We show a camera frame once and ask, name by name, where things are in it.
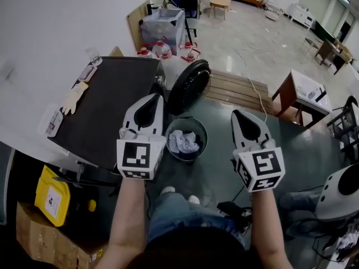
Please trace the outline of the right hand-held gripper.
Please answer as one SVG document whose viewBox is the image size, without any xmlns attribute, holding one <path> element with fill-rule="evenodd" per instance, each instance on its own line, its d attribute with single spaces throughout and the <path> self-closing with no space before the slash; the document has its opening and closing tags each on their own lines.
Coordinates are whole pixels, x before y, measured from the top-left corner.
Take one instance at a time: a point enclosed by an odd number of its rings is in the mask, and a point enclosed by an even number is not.
<svg viewBox="0 0 359 269">
<path fill-rule="evenodd" d="M 286 170 L 282 149 L 268 126 L 255 115 L 236 109 L 231 114 L 234 170 L 249 193 L 274 189 Z"/>
</svg>

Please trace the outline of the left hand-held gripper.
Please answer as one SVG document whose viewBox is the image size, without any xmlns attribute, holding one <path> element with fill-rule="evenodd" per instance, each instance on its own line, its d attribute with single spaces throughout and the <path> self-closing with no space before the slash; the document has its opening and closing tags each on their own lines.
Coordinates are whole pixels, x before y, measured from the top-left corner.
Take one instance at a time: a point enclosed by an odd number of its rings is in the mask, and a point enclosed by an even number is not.
<svg viewBox="0 0 359 269">
<path fill-rule="evenodd" d="M 164 99 L 147 95 L 132 104 L 125 113 L 117 140 L 117 170 L 123 178 L 153 180 L 167 139 L 163 133 Z M 149 127 L 151 134 L 141 134 Z"/>
</svg>

